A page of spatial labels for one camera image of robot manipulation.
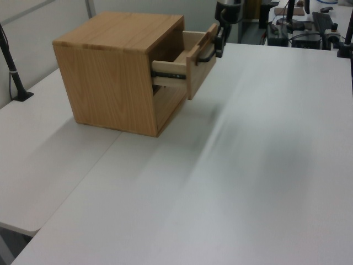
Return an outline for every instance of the cabinet top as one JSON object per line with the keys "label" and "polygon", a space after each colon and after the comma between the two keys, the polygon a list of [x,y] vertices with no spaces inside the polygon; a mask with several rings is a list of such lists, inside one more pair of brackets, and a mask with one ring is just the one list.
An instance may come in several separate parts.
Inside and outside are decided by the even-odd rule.
{"label": "cabinet top", "polygon": [[148,53],[174,29],[184,30],[182,15],[102,12],[53,45]]}

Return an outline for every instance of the equipment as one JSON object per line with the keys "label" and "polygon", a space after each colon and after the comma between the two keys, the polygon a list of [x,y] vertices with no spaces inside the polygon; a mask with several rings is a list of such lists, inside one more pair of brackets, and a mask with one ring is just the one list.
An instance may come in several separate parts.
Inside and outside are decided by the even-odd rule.
{"label": "equipment", "polygon": [[313,12],[313,20],[315,28],[323,36],[325,30],[332,29],[332,19],[329,14]]}
{"label": "equipment", "polygon": [[21,82],[20,76],[18,75],[15,63],[12,60],[12,56],[10,53],[9,49],[9,44],[7,42],[6,34],[0,24],[0,47],[2,50],[2,53],[5,57],[7,66],[9,67],[10,74],[12,76],[13,81],[15,82],[16,88],[17,88],[17,97],[14,97],[13,100],[16,101],[25,101],[31,96],[33,96],[33,93],[27,92]]}
{"label": "equipment", "polygon": [[[291,33],[294,30],[305,30],[304,23],[293,19],[294,6],[295,0],[289,0],[286,18],[277,20],[277,25],[286,25]],[[310,0],[304,0],[304,10],[307,14],[310,14]]]}
{"label": "equipment", "polygon": [[224,46],[231,33],[232,24],[240,22],[240,12],[242,10],[243,0],[217,0],[215,19],[220,23],[217,35],[215,37],[216,57],[221,58]]}
{"label": "equipment", "polygon": [[337,57],[340,58],[353,58],[352,57],[352,35],[353,35],[353,10],[351,13],[351,19],[349,20],[348,30],[346,38],[343,44],[340,44],[340,48],[337,52]]}
{"label": "equipment", "polygon": [[320,43],[321,37],[316,31],[311,31],[310,34],[306,34],[305,31],[293,31],[292,47],[294,48],[320,50]]}
{"label": "equipment", "polygon": [[288,47],[288,33],[284,25],[267,25],[267,42],[269,46]]}

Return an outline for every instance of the wooden drawer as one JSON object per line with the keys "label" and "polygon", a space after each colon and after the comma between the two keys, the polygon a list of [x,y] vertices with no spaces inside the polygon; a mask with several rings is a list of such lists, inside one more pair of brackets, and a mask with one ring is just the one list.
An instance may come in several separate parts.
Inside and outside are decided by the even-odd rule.
{"label": "wooden drawer", "polygon": [[[217,25],[212,25],[204,32],[183,31],[181,52],[171,49],[163,54],[163,61],[153,60],[150,56],[151,70],[157,73],[170,73],[185,79],[153,77],[154,106],[158,130],[162,129],[172,112],[185,97],[192,99],[204,79],[216,63],[213,37],[217,34]],[[198,62],[199,58],[210,57],[208,62]]]}
{"label": "wooden drawer", "polygon": [[182,15],[104,12],[54,40],[75,121],[158,136],[216,62],[198,60],[213,51],[217,25],[184,28]]}

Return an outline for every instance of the table surface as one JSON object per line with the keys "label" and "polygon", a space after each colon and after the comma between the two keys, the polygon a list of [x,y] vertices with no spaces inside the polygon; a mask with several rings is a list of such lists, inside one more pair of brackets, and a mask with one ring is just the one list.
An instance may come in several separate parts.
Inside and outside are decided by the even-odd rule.
{"label": "table surface", "polygon": [[349,264],[352,111],[349,60],[227,44],[163,134],[123,132],[13,264]]}
{"label": "table surface", "polygon": [[76,124],[59,70],[0,110],[0,227],[34,236],[119,136]]}
{"label": "table surface", "polygon": [[[287,4],[287,0],[279,0],[273,1],[279,2],[277,7],[284,7]],[[323,4],[318,2],[317,0],[310,1],[310,14],[305,13],[304,16],[294,15],[293,19],[298,21],[313,21],[312,12],[320,12],[320,9],[323,7],[333,7],[333,10],[329,11],[329,15],[331,16],[332,22],[337,23],[337,30],[340,31],[341,36],[346,37],[347,28],[349,24],[349,20],[351,17],[353,7],[339,6],[337,4]],[[271,8],[269,11],[269,21],[272,21],[275,17],[275,8]],[[282,16],[278,15],[275,18],[274,23],[277,19]]]}

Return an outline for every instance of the open drawer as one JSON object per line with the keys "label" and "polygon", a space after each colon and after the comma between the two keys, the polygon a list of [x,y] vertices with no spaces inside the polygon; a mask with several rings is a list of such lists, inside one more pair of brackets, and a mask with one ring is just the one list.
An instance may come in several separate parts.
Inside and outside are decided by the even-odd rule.
{"label": "open drawer", "polygon": [[[216,63],[213,37],[217,34],[217,24],[213,24],[207,32],[183,31],[183,50],[170,61],[153,60],[151,63],[152,84],[154,86],[185,88],[188,99],[192,99],[204,79]],[[177,33],[173,36],[178,43]],[[175,56],[175,49],[170,50],[170,57]]]}

